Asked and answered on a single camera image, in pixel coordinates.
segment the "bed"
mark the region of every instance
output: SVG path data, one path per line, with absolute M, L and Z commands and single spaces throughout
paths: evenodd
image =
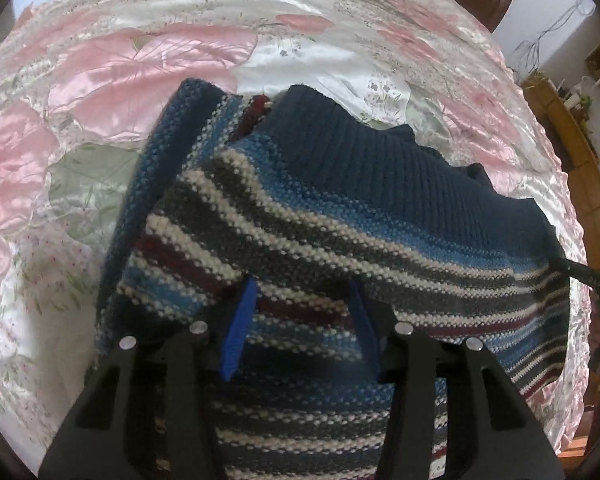
M 487 28 L 454 0 L 53 0 L 0 45 L 0 432 L 37 471 L 93 359 L 94 298 L 135 161 L 187 77 L 304 83 L 360 121 L 409 123 L 500 193 L 534 198 L 585 261 L 567 177 Z M 556 450 L 583 411 L 590 313 L 531 400 Z

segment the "metal screw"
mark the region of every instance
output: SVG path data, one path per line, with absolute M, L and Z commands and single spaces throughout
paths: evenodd
M 413 334 L 413 325 L 406 321 L 396 323 L 394 326 L 395 333 L 400 335 L 411 335 Z
M 484 343 L 480 341 L 477 337 L 470 337 L 466 340 L 466 347 L 469 350 L 473 350 L 474 352 L 479 352 L 482 350 Z
M 137 343 L 138 342 L 136 341 L 135 337 L 132 335 L 125 335 L 118 343 L 118 346 L 120 346 L 120 348 L 123 350 L 131 350 L 134 346 L 136 346 Z
M 209 329 L 209 325 L 204 321 L 196 321 L 189 326 L 189 332 L 193 335 L 203 335 Z

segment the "blue gripper pad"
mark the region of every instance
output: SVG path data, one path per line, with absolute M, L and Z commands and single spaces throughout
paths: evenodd
M 258 299 L 258 284 L 253 277 L 248 277 L 242 284 L 242 295 L 238 300 L 234 318 L 227 330 L 221 346 L 220 376 L 224 381 L 230 381 L 240 364 L 240 356 L 247 339 L 253 314 Z
M 349 282 L 349 304 L 347 306 L 356 331 L 358 344 L 362 350 L 362 357 L 374 377 L 378 378 L 381 370 L 380 356 L 382 355 L 380 341 L 376 336 L 373 320 L 365 306 L 362 286 L 354 280 Z

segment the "striped sweater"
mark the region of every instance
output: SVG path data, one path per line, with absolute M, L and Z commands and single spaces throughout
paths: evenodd
M 374 130 L 305 86 L 272 104 L 186 80 L 129 185 L 96 341 L 106 354 L 124 335 L 171 335 L 250 274 L 240 369 L 210 386 L 228 475 L 370 478 L 392 386 L 366 369 L 333 283 L 360 280 L 433 337 L 480 337 L 528 398 L 564 365 L 569 282 L 548 268 L 561 254 L 533 200 L 449 166 L 406 125 Z M 437 393 L 432 475 L 443 381 Z

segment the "cable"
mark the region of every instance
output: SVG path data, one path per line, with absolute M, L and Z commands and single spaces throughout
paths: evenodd
M 513 51 L 513 55 L 515 56 L 517 52 L 523 48 L 522 53 L 520 54 L 520 59 L 518 61 L 518 69 L 512 69 L 514 74 L 516 75 L 516 83 L 520 84 L 520 73 L 529 73 L 532 74 L 536 72 L 540 68 L 540 45 L 542 39 L 549 33 L 555 32 L 560 28 L 564 27 L 567 22 L 571 19 L 571 17 L 578 12 L 581 16 L 591 16 L 595 12 L 596 8 L 594 7 L 589 12 L 582 12 L 580 10 L 580 6 L 586 0 L 576 0 L 575 3 L 569 7 L 569 9 L 565 10 L 564 13 L 557 19 L 555 22 L 549 27 L 547 30 L 544 30 L 540 33 L 540 35 L 536 38 L 535 41 L 522 41 Z

